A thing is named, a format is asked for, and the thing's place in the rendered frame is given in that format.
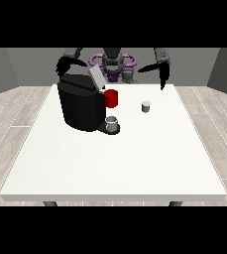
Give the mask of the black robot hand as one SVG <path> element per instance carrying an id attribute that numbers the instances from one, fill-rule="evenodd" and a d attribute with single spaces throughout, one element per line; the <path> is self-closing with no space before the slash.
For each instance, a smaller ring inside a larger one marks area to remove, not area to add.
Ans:
<path id="1" fill-rule="evenodd" d="M 86 66 L 86 63 L 82 60 L 70 57 L 61 57 L 57 62 L 56 73 L 58 76 L 63 76 L 67 71 L 69 71 L 70 67 L 73 64 L 77 64 L 80 66 Z"/>
<path id="2" fill-rule="evenodd" d="M 159 78 L 161 80 L 161 89 L 164 89 L 166 86 L 166 82 L 169 80 L 170 77 L 170 64 L 167 62 L 162 63 L 153 63 L 146 65 L 139 69 L 139 72 L 148 72 L 152 70 L 159 71 Z"/>

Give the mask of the pale grey machine lid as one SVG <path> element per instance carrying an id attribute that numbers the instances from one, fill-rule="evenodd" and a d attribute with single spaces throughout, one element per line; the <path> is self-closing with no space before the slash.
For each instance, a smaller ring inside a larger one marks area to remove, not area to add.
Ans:
<path id="1" fill-rule="evenodd" d="M 91 76 L 96 89 L 101 90 L 103 88 L 103 86 L 106 84 L 106 80 L 105 80 L 99 66 L 95 65 L 95 66 L 91 67 L 88 70 L 88 73 Z"/>

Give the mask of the black coffee machine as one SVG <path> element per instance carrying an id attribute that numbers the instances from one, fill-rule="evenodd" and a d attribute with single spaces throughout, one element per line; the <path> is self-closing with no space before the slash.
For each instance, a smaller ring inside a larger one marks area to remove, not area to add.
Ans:
<path id="1" fill-rule="evenodd" d="M 64 121 L 70 127 L 86 132 L 101 131 L 108 135 L 120 132 L 106 130 L 105 91 L 96 89 L 92 78 L 83 74 L 64 74 L 57 84 Z"/>

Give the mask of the red pod holder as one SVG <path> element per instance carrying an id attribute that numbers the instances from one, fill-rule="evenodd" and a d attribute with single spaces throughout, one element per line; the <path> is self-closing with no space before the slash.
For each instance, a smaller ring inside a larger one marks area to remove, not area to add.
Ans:
<path id="1" fill-rule="evenodd" d="M 114 108 L 118 105 L 118 91 L 115 89 L 107 89 L 104 92 L 105 106 L 108 108 Z"/>

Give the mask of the small grey cup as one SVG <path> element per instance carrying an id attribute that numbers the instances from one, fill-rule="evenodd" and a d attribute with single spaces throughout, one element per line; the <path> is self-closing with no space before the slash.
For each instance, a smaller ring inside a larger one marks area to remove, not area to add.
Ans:
<path id="1" fill-rule="evenodd" d="M 118 128 L 118 120 L 115 116 L 108 116 L 105 119 L 106 130 L 109 132 L 114 132 Z"/>

